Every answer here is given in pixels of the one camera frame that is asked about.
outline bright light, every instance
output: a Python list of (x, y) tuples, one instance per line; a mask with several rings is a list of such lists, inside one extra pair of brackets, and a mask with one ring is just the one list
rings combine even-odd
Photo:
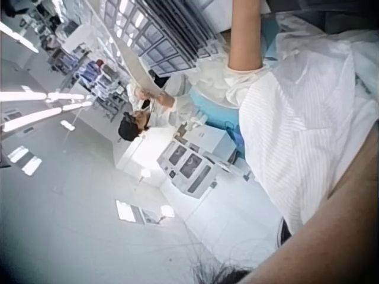
[(120, 12), (124, 13), (126, 11), (126, 6), (128, 5), (128, 0), (121, 0)]
[(33, 92), (33, 91), (29, 88), (29, 86), (23, 86), (23, 85), (21, 85), (21, 87), (22, 87), (22, 89), (23, 89), (24, 91), (26, 91), (26, 92)]
[(151, 173), (148, 169), (142, 169), (141, 170), (141, 176), (143, 176), (144, 178), (149, 178), (149, 177), (151, 177)]
[(8, 158), (11, 160), (12, 163), (16, 163), (28, 152), (29, 150), (26, 149), (24, 146), (19, 146), (19, 148), (15, 149), (11, 154), (8, 155)]
[(52, 109), (48, 109), (46, 111), (39, 111), (39, 112), (35, 112), (33, 114), (25, 115), (23, 117), (15, 118), (14, 120), (7, 121), (6, 123), (4, 123), (3, 131), (9, 132), (9, 131), (15, 130), (19, 127), (25, 126), (29, 123), (32, 123), (32, 122), (35, 122), (38, 120), (42, 120), (42, 119), (47, 118), (47, 117), (51, 117), (51, 116), (59, 114), (61, 112), (62, 112), (61, 108), (52, 108)]
[(36, 101), (46, 99), (45, 93), (27, 92), (0, 92), (0, 102)]
[(90, 105), (92, 105), (92, 102), (84, 102), (84, 103), (82, 103), (82, 107), (89, 107)]
[(67, 128), (69, 131), (74, 131), (75, 130), (75, 126), (73, 126), (71, 123), (69, 123), (66, 120), (61, 120), (60, 124), (62, 124), (63, 127)]
[(84, 99), (84, 96), (79, 93), (49, 93), (48, 97), (53, 101), (57, 99)]
[(133, 210), (131, 209), (131, 206), (129, 204), (116, 200), (116, 206), (117, 206), (118, 217), (121, 220), (134, 222), (134, 223), (136, 222), (136, 217), (134, 217)]
[(162, 215), (164, 217), (173, 218), (175, 217), (174, 209), (170, 205), (164, 205), (160, 208), (160, 211), (162, 212)]
[(116, 35), (118, 38), (120, 38), (122, 34), (123, 34), (122, 29), (117, 30)]
[(136, 20), (136, 28), (138, 28), (140, 26), (143, 19), (144, 19), (144, 16), (143, 16), (143, 14), (140, 13), (140, 15), (138, 16), (138, 18)]
[(42, 163), (42, 160), (39, 159), (38, 157), (34, 156), (33, 158), (30, 159), (30, 161), (23, 167), (23, 172), (28, 175), (28, 176), (31, 176), (35, 171), (36, 169), (40, 166), (40, 164)]
[(82, 104), (70, 104), (70, 105), (64, 105), (63, 110), (64, 111), (71, 111), (72, 109), (80, 108)]
[(33, 46), (33, 44), (30, 41), (28, 41), (26, 38), (19, 35), (18, 33), (15, 33), (14, 31), (12, 31), (12, 29), (10, 29), (3, 22), (0, 22), (0, 31), (12, 37), (13, 39), (19, 41), (21, 44), (29, 48), (31, 51), (38, 53), (38, 50)]

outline sleeve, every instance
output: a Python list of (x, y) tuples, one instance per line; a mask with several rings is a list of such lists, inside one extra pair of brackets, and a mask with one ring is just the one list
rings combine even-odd
[(263, 77), (267, 71), (269, 71), (268, 66), (251, 71), (237, 71), (227, 68), (225, 71), (225, 81), (230, 87), (226, 92), (227, 100), (240, 107), (250, 86)]
[(136, 86), (134, 84), (128, 84), (126, 86), (126, 91), (128, 94), (129, 102), (131, 103), (131, 108), (135, 111), (139, 109), (140, 99), (136, 97)]
[(168, 123), (171, 126), (179, 127), (196, 116), (196, 106), (190, 95), (182, 95), (174, 98), (174, 104), (169, 110)]

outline hand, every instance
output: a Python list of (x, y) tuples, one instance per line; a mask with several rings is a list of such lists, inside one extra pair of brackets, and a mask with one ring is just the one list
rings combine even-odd
[(150, 99), (152, 97), (152, 94), (145, 89), (137, 89), (136, 90), (136, 96), (141, 99), (142, 101), (145, 101), (147, 99)]
[(172, 108), (175, 99), (171, 97), (168, 93), (162, 92), (156, 97), (155, 101), (164, 107)]

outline white striped garment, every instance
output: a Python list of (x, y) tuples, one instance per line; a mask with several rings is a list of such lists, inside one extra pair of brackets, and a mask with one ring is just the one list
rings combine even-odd
[(327, 37), (292, 50), (271, 70), (233, 78), (228, 97), (240, 103), (246, 161), (295, 233), (359, 151), (377, 104), (356, 91), (351, 44)]

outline display screen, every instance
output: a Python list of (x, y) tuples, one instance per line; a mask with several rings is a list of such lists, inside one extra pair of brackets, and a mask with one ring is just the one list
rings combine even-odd
[(179, 162), (180, 158), (183, 157), (185, 152), (187, 152), (186, 148), (178, 146), (178, 148), (176, 148), (175, 152), (171, 155), (171, 157), (168, 160), (170, 161), (170, 163), (176, 166), (176, 164)]
[(190, 155), (187, 161), (185, 161), (184, 165), (180, 169), (180, 172), (189, 179), (192, 174), (196, 171), (197, 167), (201, 163), (202, 159), (195, 154)]

